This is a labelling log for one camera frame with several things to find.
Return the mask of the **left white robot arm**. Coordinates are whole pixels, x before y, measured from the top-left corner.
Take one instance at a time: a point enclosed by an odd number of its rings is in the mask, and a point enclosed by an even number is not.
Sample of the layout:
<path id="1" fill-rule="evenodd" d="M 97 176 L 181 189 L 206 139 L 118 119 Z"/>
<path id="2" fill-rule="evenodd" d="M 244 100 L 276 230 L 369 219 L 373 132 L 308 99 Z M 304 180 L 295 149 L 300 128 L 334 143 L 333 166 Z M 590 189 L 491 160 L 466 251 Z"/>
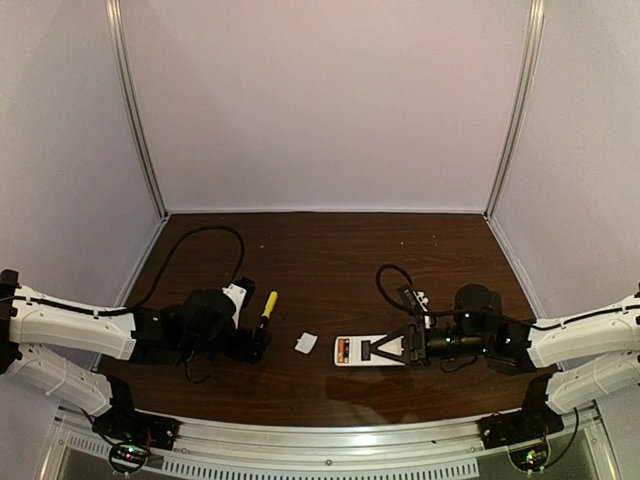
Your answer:
<path id="1" fill-rule="evenodd" d="M 46 395 L 58 396 L 107 429 L 139 422 L 128 384 L 91 373 L 50 351 L 60 346 L 138 365 L 188 367 L 224 354 L 257 363 L 268 343 L 267 325 L 278 300 L 271 292 L 255 330 L 240 314 L 255 291 L 243 277 L 222 289 L 197 289 L 178 305 L 114 309 L 65 303 L 20 284 L 16 271 L 1 273 L 1 372 L 21 375 Z"/>

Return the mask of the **yellow handled screwdriver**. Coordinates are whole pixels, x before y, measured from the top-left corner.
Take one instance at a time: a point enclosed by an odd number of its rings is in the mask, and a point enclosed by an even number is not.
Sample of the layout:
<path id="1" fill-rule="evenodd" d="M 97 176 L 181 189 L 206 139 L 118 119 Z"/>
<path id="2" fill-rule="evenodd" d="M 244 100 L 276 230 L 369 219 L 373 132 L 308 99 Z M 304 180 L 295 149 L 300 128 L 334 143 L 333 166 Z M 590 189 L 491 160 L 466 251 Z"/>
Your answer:
<path id="1" fill-rule="evenodd" d="M 265 341 L 269 337 L 268 327 L 271 320 L 271 315 L 278 301 L 278 297 L 279 294 L 277 291 L 271 291 L 264 305 L 263 312 L 260 316 L 260 322 L 256 329 L 256 337 L 262 341 Z"/>

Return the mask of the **white remote control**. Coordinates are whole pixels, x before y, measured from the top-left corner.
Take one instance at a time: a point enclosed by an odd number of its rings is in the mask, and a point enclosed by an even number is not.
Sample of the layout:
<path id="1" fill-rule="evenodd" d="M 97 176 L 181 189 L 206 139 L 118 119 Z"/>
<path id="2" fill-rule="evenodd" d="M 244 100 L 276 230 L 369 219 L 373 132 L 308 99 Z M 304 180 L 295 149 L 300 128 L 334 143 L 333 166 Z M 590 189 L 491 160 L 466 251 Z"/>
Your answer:
<path id="1" fill-rule="evenodd" d="M 337 367 L 344 368 L 360 368 L 360 367 L 398 367 L 398 366 L 407 366 L 410 363 L 369 363 L 367 361 L 367 337 L 370 335 L 359 335 L 359 336 L 339 336 L 335 339 L 334 342 L 334 351 L 333 351 L 333 363 Z M 349 340 L 349 362 L 344 364 L 339 364 L 337 362 L 338 356 L 338 340 L 339 339 L 348 339 Z"/>

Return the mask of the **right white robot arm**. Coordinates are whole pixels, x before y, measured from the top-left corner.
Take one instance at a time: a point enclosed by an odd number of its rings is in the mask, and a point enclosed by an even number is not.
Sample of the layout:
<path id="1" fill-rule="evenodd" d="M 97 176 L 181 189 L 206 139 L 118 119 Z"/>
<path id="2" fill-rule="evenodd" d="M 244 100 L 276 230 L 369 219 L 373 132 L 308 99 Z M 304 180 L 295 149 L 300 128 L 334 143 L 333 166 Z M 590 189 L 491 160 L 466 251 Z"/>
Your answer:
<path id="1" fill-rule="evenodd" d="M 530 374 L 572 359 L 585 364 L 559 370 L 534 390 L 534 402 L 555 414 L 626 388 L 639 380 L 639 297 L 565 317 L 533 321 L 504 315 L 500 295 L 478 284 L 460 288 L 448 311 L 450 326 L 437 327 L 441 313 L 411 287 L 401 289 L 399 309 L 411 323 L 390 334 L 354 338 L 341 359 L 353 366 L 427 366 L 462 358 L 483 359 L 506 376 Z"/>

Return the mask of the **white battery cover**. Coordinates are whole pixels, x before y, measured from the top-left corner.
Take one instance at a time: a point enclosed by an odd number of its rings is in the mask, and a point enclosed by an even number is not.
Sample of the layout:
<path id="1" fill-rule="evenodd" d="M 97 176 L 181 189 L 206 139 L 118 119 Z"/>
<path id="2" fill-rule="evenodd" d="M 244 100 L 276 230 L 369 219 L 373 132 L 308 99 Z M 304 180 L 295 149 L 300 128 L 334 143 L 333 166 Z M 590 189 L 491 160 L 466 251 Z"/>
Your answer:
<path id="1" fill-rule="evenodd" d="M 301 354 L 308 355 L 314 349 L 318 341 L 318 336 L 309 332 L 303 332 L 296 340 L 294 350 Z"/>

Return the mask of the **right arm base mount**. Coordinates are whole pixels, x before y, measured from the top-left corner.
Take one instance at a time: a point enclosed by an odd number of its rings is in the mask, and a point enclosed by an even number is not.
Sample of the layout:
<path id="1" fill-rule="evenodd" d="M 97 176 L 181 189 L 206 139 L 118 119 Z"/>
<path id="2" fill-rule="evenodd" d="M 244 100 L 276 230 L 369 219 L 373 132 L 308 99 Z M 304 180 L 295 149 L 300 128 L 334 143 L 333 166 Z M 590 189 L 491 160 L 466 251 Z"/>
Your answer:
<path id="1" fill-rule="evenodd" d="M 477 422 L 486 450 L 505 447 L 511 465 L 528 475 L 542 472 L 551 459 L 549 436 L 564 430 L 554 413 L 533 414 L 523 410 L 494 412 Z"/>

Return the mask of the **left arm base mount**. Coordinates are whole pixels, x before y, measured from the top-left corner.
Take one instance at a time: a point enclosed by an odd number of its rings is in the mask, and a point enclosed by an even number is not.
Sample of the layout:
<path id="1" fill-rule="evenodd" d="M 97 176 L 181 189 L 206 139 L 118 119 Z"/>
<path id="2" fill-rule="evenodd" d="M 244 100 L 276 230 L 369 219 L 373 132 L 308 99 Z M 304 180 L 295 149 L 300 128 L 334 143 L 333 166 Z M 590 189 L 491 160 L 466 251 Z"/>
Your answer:
<path id="1" fill-rule="evenodd" d="M 109 465 L 125 477 L 140 471 L 156 450 L 171 451 L 181 426 L 175 418 L 139 411 L 125 415 L 112 409 L 87 418 L 92 430 L 109 445 Z"/>

